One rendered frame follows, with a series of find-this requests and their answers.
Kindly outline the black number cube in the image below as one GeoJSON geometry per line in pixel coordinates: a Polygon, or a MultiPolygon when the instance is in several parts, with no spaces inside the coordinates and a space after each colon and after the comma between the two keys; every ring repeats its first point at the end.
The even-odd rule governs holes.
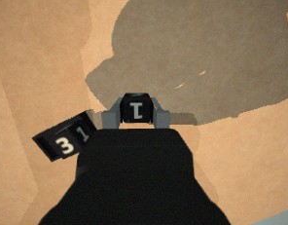
{"type": "Polygon", "coordinates": [[[124,123],[150,123],[151,98],[148,93],[126,93],[123,104],[124,123]]]}
{"type": "Polygon", "coordinates": [[[48,142],[62,159],[66,159],[80,153],[89,139],[89,133],[78,120],[55,132],[48,142]]]}

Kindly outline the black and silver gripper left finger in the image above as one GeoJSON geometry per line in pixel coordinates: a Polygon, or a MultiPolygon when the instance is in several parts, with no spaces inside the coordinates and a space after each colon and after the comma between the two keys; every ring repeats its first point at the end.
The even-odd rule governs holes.
{"type": "Polygon", "coordinates": [[[123,98],[119,97],[110,110],[101,113],[101,117],[104,129],[118,129],[124,120],[123,98]]]}

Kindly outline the black tray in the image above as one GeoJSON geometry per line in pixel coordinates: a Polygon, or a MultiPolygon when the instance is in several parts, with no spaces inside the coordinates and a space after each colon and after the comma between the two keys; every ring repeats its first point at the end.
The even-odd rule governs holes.
{"type": "Polygon", "coordinates": [[[48,128],[40,133],[36,134],[32,137],[34,142],[39,146],[39,148],[44,152],[44,154],[50,159],[51,162],[60,159],[61,157],[57,154],[51,144],[48,142],[47,138],[53,135],[55,132],[60,130],[61,128],[72,124],[76,121],[80,120],[89,135],[91,136],[95,131],[97,131],[96,127],[92,123],[90,117],[86,113],[86,111],[77,114],[51,128],[48,128]]]}

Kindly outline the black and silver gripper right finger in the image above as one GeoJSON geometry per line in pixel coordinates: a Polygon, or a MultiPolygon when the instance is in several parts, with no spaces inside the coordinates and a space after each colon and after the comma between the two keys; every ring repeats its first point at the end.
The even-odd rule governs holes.
{"type": "Polygon", "coordinates": [[[162,110],[157,100],[151,97],[150,120],[155,129],[169,129],[170,114],[168,110],[162,110]]]}

